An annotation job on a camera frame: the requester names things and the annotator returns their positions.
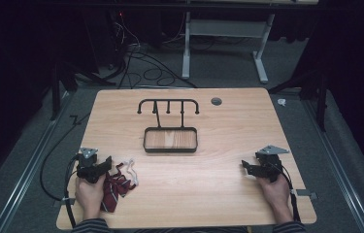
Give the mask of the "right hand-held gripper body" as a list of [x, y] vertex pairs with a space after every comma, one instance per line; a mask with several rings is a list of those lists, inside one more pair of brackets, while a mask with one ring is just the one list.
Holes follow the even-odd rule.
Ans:
[[255, 153], [265, 177], [268, 178], [271, 183], [275, 182], [278, 175], [282, 173], [282, 165], [279, 158], [279, 155], [282, 153], [289, 153], [289, 150], [273, 145], [268, 145]]

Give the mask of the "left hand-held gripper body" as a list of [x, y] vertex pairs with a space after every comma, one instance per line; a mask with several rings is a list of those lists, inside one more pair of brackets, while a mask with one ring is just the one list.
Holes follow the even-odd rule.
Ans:
[[77, 175], [89, 183], [97, 183], [105, 173], [105, 164], [97, 163], [97, 149], [80, 148], [78, 160]]

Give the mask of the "dark red striped tie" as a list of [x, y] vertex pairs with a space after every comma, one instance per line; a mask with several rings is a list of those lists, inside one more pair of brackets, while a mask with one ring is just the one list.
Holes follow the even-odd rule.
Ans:
[[139, 185], [138, 176], [133, 169], [135, 161], [128, 161], [117, 164], [115, 173], [106, 175], [103, 184], [103, 199], [101, 210], [113, 213], [120, 197], [125, 197], [127, 193]]

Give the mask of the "person's left hand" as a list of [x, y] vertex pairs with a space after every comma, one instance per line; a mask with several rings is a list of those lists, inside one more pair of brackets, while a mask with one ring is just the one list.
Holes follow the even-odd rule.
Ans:
[[75, 196], [83, 208], [83, 220], [98, 218], [104, 197], [102, 183], [89, 183], [85, 179], [76, 178]]

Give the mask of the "person's right hand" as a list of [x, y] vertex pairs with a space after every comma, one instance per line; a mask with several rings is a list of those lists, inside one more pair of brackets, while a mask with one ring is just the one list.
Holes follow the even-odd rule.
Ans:
[[278, 175], [275, 182], [269, 179], [256, 179], [263, 191], [263, 195], [270, 205], [277, 224], [284, 224], [293, 220], [292, 212], [288, 207], [290, 195], [287, 180], [283, 175]]

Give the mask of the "black rack with wooden tray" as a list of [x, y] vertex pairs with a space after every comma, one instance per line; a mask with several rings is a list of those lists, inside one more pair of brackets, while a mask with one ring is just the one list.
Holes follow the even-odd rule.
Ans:
[[[143, 112], [143, 107], [151, 105], [151, 113], [155, 116], [156, 125], [145, 129], [143, 148], [146, 153], [194, 153], [198, 148], [198, 130], [185, 125], [185, 105], [194, 106], [194, 114], [200, 114], [199, 103], [187, 98], [148, 98], [138, 104], [137, 114]], [[160, 113], [171, 116], [174, 123], [179, 117], [179, 126], [162, 124]]]

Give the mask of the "black metal stand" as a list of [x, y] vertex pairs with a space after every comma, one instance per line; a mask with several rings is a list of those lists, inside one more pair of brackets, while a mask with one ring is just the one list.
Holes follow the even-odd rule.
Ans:
[[307, 73], [291, 78], [279, 85], [269, 88], [270, 94], [276, 94], [287, 88], [300, 87], [299, 97], [302, 100], [316, 100], [315, 120], [321, 131], [325, 131], [324, 117], [326, 110], [327, 96], [327, 77], [318, 70], [308, 71]]
[[60, 86], [63, 85], [67, 91], [75, 92], [78, 89], [76, 83], [76, 74], [80, 74], [85, 78], [106, 86], [114, 86], [115, 83], [108, 82], [93, 73], [86, 72], [85, 70], [73, 65], [66, 61], [57, 61], [51, 69], [51, 96], [52, 96], [52, 116], [51, 119], [55, 120], [61, 114], [61, 95]]

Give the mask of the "grey metal table bracket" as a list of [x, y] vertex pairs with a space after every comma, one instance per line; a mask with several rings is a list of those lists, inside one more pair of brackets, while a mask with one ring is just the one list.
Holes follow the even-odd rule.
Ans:
[[307, 196], [311, 200], [317, 199], [317, 194], [308, 189], [290, 189], [290, 193], [295, 194], [296, 196]]
[[74, 205], [76, 199], [70, 197], [68, 200], [66, 198], [62, 198], [61, 200], [54, 200], [52, 206], [55, 208], [60, 208], [61, 206], [65, 206], [67, 201], [70, 205]]

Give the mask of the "metal floor rail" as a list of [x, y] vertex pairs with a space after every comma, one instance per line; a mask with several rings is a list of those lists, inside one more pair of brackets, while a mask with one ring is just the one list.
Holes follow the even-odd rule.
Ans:
[[331, 171], [334, 174], [335, 180], [340, 190], [342, 191], [356, 225], [358, 226], [360, 232], [364, 233], [364, 206], [362, 201], [360, 200], [357, 191], [348, 178], [346, 170], [338, 158], [327, 134], [321, 130], [320, 126], [316, 122], [314, 106], [310, 101], [303, 101], [302, 105], [314, 126], [320, 142], [324, 146], [325, 155], [329, 160]]
[[14, 215], [29, 187], [40, 163], [44, 160], [44, 150], [49, 143], [53, 131], [59, 122], [60, 115], [68, 107], [73, 94], [65, 91], [61, 98], [61, 107], [59, 112], [53, 116], [48, 124], [44, 134], [40, 138], [36, 148], [33, 150], [30, 160], [24, 168], [20, 178], [18, 179], [10, 197], [8, 198], [5, 207], [0, 214], [0, 233], [6, 233]]

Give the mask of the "white metal desk frame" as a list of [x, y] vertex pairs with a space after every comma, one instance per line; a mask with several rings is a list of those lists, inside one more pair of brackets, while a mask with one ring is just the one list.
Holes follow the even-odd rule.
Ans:
[[185, 14], [184, 50], [182, 57], [182, 78], [190, 76], [190, 39], [192, 36], [215, 36], [234, 38], [256, 38], [260, 40], [258, 50], [252, 53], [252, 59], [259, 81], [267, 83], [268, 77], [262, 61], [268, 37], [273, 27], [275, 15], [268, 15], [262, 21], [237, 21], [221, 19], [192, 19], [190, 13]]

